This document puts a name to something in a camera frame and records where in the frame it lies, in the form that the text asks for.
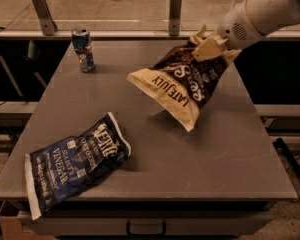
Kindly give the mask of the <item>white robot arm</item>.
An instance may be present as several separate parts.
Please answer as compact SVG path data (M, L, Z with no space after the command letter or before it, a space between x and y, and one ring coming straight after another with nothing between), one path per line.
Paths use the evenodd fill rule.
M231 9L206 39L205 27L190 38L197 62L223 56L227 64L240 51L277 30L300 24L300 0L244 0Z

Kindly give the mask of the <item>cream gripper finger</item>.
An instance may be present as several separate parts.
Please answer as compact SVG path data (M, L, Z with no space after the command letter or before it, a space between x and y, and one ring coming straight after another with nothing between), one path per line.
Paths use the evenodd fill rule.
M227 65L230 65L240 53L240 50L228 47L226 50L221 50L215 46L211 37L208 37L194 49L192 56L197 62L222 58Z
M206 26L203 25L197 33L190 37L189 41L194 45L200 45L203 42L205 32Z

